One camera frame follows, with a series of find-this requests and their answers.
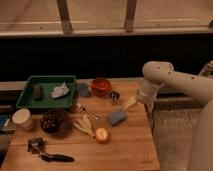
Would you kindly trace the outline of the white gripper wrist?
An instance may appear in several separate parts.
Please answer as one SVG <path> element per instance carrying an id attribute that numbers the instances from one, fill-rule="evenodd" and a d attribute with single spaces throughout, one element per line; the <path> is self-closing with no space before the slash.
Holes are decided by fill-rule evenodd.
<path id="1" fill-rule="evenodd" d="M 146 79 L 141 79 L 139 81 L 139 88 L 136 91 L 136 97 L 144 104 L 153 103 L 156 99 L 158 90 L 158 85 L 155 85 Z M 135 105 L 137 103 L 136 97 L 131 96 L 123 105 L 123 109 L 127 110 L 131 106 Z"/>

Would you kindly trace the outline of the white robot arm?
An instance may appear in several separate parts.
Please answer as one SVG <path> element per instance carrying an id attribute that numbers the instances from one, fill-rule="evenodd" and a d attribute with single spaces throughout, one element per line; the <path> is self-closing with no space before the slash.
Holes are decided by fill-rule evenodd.
<path id="1" fill-rule="evenodd" d="M 213 171 L 213 78 L 174 70 L 170 62 L 149 61 L 142 67 L 142 83 L 125 108 L 139 101 L 152 104 L 168 85 L 204 105 L 194 129 L 187 171 Z"/>

